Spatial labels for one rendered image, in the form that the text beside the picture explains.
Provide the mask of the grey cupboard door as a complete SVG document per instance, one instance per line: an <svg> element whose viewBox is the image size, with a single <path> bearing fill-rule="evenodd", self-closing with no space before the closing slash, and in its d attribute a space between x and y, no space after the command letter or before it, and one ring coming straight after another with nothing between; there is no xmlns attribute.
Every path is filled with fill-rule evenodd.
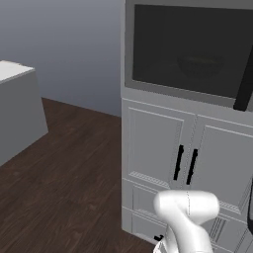
<svg viewBox="0 0 253 253"><path fill-rule="evenodd" d="M122 100L123 175L163 181L179 189L191 149L196 116L178 110ZM181 170L173 180L179 145Z"/></svg>
<svg viewBox="0 0 253 253"><path fill-rule="evenodd" d="M253 126L198 116L191 190L214 193L224 210L243 214L253 176Z"/></svg>

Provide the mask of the dark bowl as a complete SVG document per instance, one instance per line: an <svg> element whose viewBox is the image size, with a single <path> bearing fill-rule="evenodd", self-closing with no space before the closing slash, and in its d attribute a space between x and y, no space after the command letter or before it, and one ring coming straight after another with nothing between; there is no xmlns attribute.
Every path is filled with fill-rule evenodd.
<svg viewBox="0 0 253 253"><path fill-rule="evenodd" d="M181 55L177 57L180 71L193 79L208 79L220 73L225 60L221 56Z"/></svg>

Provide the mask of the grey microwave oven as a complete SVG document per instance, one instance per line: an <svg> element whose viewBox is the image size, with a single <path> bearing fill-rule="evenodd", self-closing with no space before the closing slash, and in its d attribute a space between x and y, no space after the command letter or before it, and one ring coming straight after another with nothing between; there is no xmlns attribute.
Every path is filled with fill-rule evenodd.
<svg viewBox="0 0 253 253"><path fill-rule="evenodd" d="M125 86L253 111L253 0L125 0Z"/></svg>

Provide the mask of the dark glass microwave door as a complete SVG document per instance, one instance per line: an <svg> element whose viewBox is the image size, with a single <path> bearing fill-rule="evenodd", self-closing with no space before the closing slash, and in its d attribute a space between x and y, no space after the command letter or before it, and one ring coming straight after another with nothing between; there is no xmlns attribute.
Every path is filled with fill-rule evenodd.
<svg viewBox="0 0 253 253"><path fill-rule="evenodd" d="M253 46L253 10L136 5L133 71L137 81L236 99ZM179 69L181 55L221 56L208 79Z"/></svg>

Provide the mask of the grey drawer front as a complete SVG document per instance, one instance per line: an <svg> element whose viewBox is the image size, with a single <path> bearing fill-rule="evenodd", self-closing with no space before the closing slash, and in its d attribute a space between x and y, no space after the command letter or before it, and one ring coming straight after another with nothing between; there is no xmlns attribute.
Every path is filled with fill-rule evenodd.
<svg viewBox="0 0 253 253"><path fill-rule="evenodd" d="M165 235L166 226L154 219L122 208L122 230L147 242L156 244L154 236Z"/></svg>
<svg viewBox="0 0 253 253"><path fill-rule="evenodd" d="M153 200L158 192L169 189L169 185L163 181L148 181L134 177L122 178L122 206L130 211L157 219Z"/></svg>

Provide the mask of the grey kitchen island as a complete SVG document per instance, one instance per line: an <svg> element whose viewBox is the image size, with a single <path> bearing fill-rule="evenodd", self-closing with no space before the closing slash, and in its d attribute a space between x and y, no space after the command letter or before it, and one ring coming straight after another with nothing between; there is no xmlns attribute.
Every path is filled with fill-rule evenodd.
<svg viewBox="0 0 253 253"><path fill-rule="evenodd" d="M0 166L47 133L36 70L0 60Z"/></svg>

